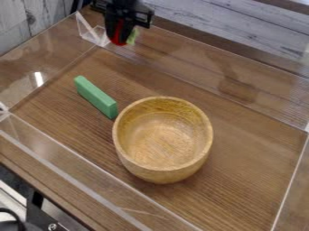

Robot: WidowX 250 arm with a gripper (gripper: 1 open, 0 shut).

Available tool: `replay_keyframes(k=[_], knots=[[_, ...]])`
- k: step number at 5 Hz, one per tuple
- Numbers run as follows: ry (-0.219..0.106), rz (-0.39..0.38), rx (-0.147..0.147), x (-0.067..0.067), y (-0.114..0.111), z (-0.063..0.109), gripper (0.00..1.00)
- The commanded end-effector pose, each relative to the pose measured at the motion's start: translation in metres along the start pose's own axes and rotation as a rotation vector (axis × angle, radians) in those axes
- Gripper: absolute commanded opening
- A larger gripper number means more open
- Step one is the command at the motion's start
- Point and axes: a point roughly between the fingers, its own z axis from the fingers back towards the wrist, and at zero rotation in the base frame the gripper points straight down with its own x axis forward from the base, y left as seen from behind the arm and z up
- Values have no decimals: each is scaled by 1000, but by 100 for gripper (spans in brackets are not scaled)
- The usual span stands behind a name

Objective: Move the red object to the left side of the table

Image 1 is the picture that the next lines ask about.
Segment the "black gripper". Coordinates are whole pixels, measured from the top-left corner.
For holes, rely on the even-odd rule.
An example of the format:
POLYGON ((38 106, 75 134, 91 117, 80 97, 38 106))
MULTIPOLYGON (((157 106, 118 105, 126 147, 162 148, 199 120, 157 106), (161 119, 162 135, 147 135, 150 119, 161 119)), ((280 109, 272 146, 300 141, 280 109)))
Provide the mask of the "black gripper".
POLYGON ((103 13, 108 39, 111 41, 118 39, 120 44, 127 43, 135 25, 143 28, 151 26, 155 15, 155 10, 143 0, 92 0, 92 9, 103 13))

